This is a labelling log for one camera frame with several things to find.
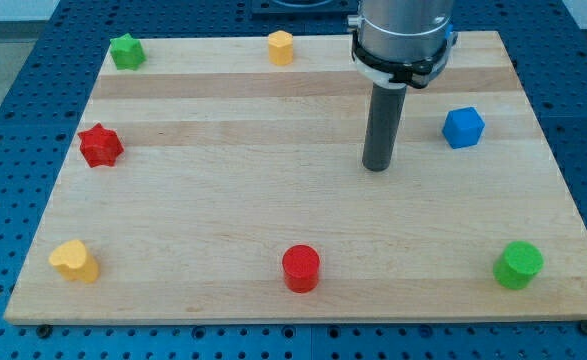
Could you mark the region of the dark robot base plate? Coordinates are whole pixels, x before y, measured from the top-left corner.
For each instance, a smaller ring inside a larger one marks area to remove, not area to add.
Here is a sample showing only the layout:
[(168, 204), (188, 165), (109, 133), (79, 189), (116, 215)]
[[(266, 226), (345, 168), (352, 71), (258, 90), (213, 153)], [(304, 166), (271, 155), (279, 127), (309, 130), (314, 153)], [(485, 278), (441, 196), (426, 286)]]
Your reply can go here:
[(358, 0), (250, 0), (253, 17), (279, 15), (344, 15), (358, 11)]

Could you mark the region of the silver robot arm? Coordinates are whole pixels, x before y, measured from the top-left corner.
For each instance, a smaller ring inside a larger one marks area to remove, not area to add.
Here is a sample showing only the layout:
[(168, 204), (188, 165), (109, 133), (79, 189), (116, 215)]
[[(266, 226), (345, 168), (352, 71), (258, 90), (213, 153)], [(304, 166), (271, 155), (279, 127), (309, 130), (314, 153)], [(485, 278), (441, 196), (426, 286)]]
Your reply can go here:
[(348, 25), (368, 53), (412, 63), (443, 46), (453, 7), (454, 0), (361, 0)]

